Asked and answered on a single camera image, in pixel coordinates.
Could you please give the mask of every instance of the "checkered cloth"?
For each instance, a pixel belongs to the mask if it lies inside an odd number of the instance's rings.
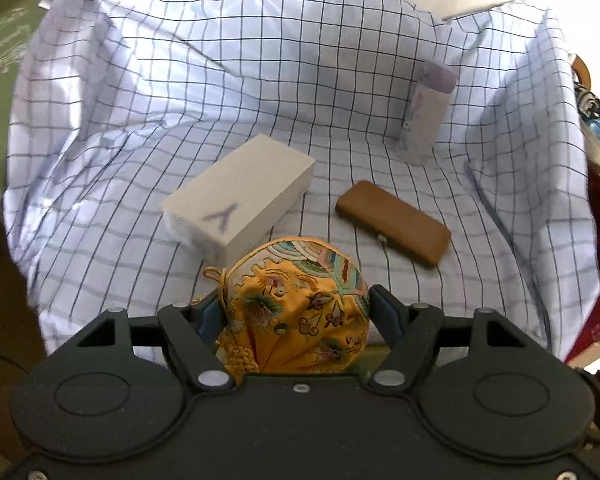
[[[394,149],[427,59],[459,67],[459,85],[434,158],[408,166]],[[259,133],[317,161],[266,239],[323,238],[406,303],[488,306],[570,350],[600,284],[550,10],[441,22],[404,0],[54,0],[16,84],[4,200],[50,352],[109,306],[151,315],[212,290],[160,202]],[[451,230],[439,266],[334,215],[363,179]]]

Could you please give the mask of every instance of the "black cable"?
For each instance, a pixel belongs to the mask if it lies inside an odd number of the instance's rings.
[[[10,357],[4,356],[0,354],[0,361],[3,361],[7,364],[10,364],[12,366],[15,366],[18,370],[20,370],[21,372],[23,372],[24,374],[28,374],[29,372],[26,370],[26,368],[24,368],[23,366],[19,365],[16,361],[14,361],[13,359],[11,359]]]

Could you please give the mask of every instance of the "brown case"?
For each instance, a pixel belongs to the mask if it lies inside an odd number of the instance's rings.
[[[427,266],[438,264],[451,240],[451,231],[436,219],[366,180],[338,199],[336,211]]]

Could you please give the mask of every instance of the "rectangular box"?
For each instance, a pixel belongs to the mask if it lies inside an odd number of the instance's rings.
[[[230,268],[309,188],[315,161],[258,135],[162,202],[171,235],[208,265]]]

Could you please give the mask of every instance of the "screw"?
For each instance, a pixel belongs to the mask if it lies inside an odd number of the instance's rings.
[[[47,480],[46,475],[42,471],[29,471],[27,480]]]
[[[389,388],[402,386],[405,380],[404,374],[398,370],[380,370],[374,375],[374,381],[376,383]]]
[[[219,388],[230,380],[229,374],[222,370],[206,370],[198,376],[198,382],[210,388]]]
[[[294,384],[294,391],[296,394],[307,394],[311,390],[311,386],[308,384],[298,383]]]

